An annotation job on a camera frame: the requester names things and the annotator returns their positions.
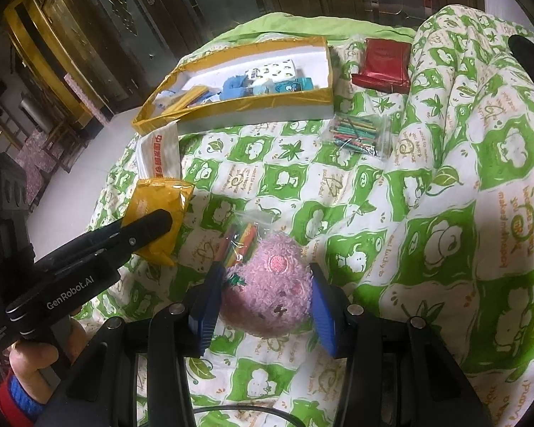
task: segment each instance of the green blanket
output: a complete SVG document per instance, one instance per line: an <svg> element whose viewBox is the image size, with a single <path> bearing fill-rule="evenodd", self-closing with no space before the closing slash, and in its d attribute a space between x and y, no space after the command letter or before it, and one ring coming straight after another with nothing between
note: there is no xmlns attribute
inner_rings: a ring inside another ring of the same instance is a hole
<svg viewBox="0 0 534 427"><path fill-rule="evenodd" d="M175 248L178 267L134 256L121 281L84 307L81 322L94 329L112 315L148 318L181 300L203 279L230 215L259 209L354 302L389 319L425 318L495 424L514 425L534 399L534 85L506 42L513 33L534 35L448 6L417 31L409 96L350 83L366 37L410 41L407 29L265 16L188 58L315 33L331 41L336 108L392 117L397 141L388 161L323 143L328 121L184 136L183 176L197 189ZM110 171L91 228L124 214L137 178L135 141ZM194 405L252 401L309 426L330 426L344 362L330 359L317 340L311 323L259 339L219 321L204 357L187 363ZM145 418L144 361L138 385L138 417ZM282 425L255 412L197 418L200 427Z"/></svg>

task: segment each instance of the yellow and white box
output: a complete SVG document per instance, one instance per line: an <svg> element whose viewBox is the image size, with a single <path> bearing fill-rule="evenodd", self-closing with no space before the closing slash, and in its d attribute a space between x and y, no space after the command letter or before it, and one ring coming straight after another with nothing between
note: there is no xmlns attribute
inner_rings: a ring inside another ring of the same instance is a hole
<svg viewBox="0 0 534 427"><path fill-rule="evenodd" d="M221 89L229 77L288 59L292 61L297 77L311 78L313 90L245 96L186 106L186 98L198 91L194 87ZM333 70L324 37L240 45L210 53L174 69L144 103L132 126L144 136L177 121L178 133L183 135L236 125L328 119L334 113L332 85ZM157 95L167 90L174 93L165 98L171 106L163 110L158 107Z"/></svg>

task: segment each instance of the plush toy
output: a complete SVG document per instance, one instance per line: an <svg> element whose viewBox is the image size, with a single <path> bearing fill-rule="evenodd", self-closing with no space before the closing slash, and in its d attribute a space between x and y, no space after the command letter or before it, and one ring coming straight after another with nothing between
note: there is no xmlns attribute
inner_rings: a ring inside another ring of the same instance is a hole
<svg viewBox="0 0 534 427"><path fill-rule="evenodd" d="M309 317L312 291L312 273L300 246L285 233L271 232L245 264L226 271L221 316L253 335L278 337Z"/></svg>

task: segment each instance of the silver bolt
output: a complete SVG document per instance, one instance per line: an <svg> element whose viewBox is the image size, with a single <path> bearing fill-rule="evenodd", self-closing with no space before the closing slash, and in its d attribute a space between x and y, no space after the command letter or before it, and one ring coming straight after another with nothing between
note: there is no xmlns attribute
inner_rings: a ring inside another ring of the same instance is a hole
<svg viewBox="0 0 534 427"><path fill-rule="evenodd" d="M121 324L123 324L123 319L119 318L119 316L113 316L106 322L106 325L109 329L116 329L117 327L120 327Z"/></svg>
<svg viewBox="0 0 534 427"><path fill-rule="evenodd" d="M409 323L415 329L423 329L425 326L427 326L425 319L423 319L421 316L414 316L412 319L409 320Z"/></svg>
<svg viewBox="0 0 534 427"><path fill-rule="evenodd" d="M364 313L364 307L362 305L348 305L348 313L350 313L352 316L360 316Z"/></svg>
<svg viewBox="0 0 534 427"><path fill-rule="evenodd" d="M172 304L168 307L168 311L170 312L171 315L181 315L184 310L186 309L186 307L184 306L184 304Z"/></svg>

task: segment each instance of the blue gripper pad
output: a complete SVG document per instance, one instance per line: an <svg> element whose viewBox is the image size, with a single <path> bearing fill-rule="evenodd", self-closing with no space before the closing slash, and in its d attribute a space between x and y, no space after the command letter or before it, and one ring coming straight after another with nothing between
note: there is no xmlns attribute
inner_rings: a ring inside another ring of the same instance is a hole
<svg viewBox="0 0 534 427"><path fill-rule="evenodd" d="M342 331L342 310L338 307L325 275L316 263L310 264L313 272L313 299L311 312L321 345L336 358L338 334Z"/></svg>
<svg viewBox="0 0 534 427"><path fill-rule="evenodd" d="M188 325L199 338L201 355L212 343L214 329L220 313L221 285L224 275L224 265L221 262L212 263L190 310Z"/></svg>

